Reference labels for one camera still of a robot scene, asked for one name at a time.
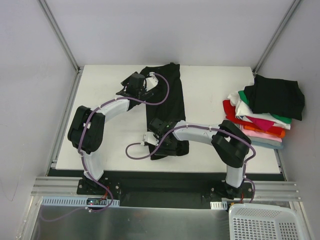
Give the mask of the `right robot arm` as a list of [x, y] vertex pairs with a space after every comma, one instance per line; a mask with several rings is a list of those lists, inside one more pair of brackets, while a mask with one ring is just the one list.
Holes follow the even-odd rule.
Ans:
[[155, 156], [184, 156], [187, 143], [197, 142], [214, 147], [218, 156], [226, 164], [224, 183], [214, 187], [216, 193], [233, 200], [243, 191], [245, 158], [251, 148], [251, 140], [231, 121], [223, 120], [218, 125], [205, 125], [181, 121], [153, 119], [143, 142], [153, 146]]

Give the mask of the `black printed t-shirt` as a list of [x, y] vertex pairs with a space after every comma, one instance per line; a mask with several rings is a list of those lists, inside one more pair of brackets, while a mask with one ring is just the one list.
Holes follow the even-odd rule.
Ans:
[[[147, 131], [149, 123], [154, 119], [158, 118], [162, 121], [181, 121], [186, 120], [184, 96], [182, 81], [180, 79], [180, 64], [175, 64], [173, 62], [162, 65], [162, 66], [146, 66], [140, 71], [140, 74], [145, 77], [150, 73], [154, 72], [162, 75], [169, 84], [169, 94], [166, 101], [160, 105], [152, 106], [146, 105], [146, 121], [147, 121]], [[158, 85], [156, 86], [158, 93], [155, 93], [151, 98], [147, 100], [149, 103], [161, 102], [167, 94], [167, 84], [160, 77]], [[189, 153], [190, 144], [189, 141], [178, 141], [177, 156], [184, 156]], [[154, 156], [150, 157], [152, 161], [163, 159], [165, 156]]]

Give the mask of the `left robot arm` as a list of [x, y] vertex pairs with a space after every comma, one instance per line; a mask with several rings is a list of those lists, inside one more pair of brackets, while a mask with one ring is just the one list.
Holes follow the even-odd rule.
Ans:
[[105, 123], [137, 105], [149, 105], [158, 83], [153, 72], [147, 76], [134, 72], [121, 83], [123, 88], [111, 100], [93, 108], [81, 105], [76, 109], [67, 139], [81, 157], [84, 176], [90, 180], [88, 188], [94, 194], [99, 195], [106, 189], [106, 182], [101, 179], [103, 164], [97, 156], [103, 142]]

